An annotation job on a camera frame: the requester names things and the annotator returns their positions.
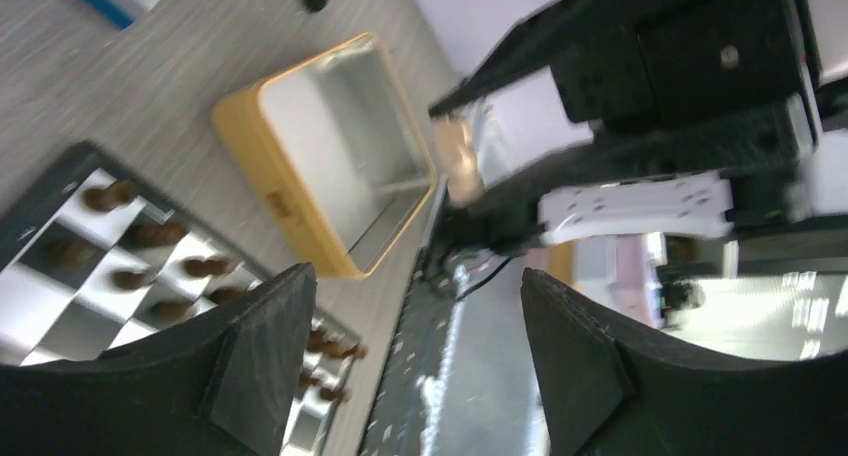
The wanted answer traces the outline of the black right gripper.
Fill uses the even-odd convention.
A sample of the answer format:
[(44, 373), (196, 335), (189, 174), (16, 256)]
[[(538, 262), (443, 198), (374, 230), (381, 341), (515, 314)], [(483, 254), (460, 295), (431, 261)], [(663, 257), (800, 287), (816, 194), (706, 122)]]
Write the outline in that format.
[(432, 103), (446, 115), (550, 64), (591, 143), (450, 213), (454, 241), (706, 239), (801, 219), (819, 116), (798, 0), (557, 0)]

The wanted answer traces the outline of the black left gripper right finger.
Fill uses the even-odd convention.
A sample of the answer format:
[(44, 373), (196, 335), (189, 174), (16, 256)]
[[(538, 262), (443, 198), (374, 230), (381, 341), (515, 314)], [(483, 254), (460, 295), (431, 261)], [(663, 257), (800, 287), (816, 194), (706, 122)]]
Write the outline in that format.
[(550, 451), (843, 455), (847, 356), (737, 357), (688, 343), (527, 269), (520, 290)]

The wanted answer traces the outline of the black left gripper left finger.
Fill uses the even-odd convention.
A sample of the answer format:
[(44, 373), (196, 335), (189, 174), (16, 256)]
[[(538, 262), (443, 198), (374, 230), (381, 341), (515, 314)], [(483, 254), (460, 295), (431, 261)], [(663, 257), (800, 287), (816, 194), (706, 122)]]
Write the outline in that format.
[(299, 263), (91, 361), (1, 370), (5, 455), (277, 455), (311, 328)]

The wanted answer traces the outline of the light chess piece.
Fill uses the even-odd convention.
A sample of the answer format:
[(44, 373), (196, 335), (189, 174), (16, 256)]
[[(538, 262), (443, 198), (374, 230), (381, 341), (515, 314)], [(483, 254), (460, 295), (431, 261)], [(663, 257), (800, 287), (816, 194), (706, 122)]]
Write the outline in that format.
[(446, 116), (434, 120), (434, 145), (447, 175), (450, 203), (466, 207), (484, 192), (478, 157), (472, 147), (470, 126), (462, 119)]

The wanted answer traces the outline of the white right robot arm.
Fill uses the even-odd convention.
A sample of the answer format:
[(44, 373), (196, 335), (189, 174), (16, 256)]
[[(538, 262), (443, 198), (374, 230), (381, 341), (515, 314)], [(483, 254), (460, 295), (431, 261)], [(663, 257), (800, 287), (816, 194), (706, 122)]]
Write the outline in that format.
[[(593, 139), (481, 189), (454, 112), (543, 69)], [(802, 220), (813, 155), (847, 123), (847, 0), (557, 0), (429, 113), (449, 171), (450, 250)]]

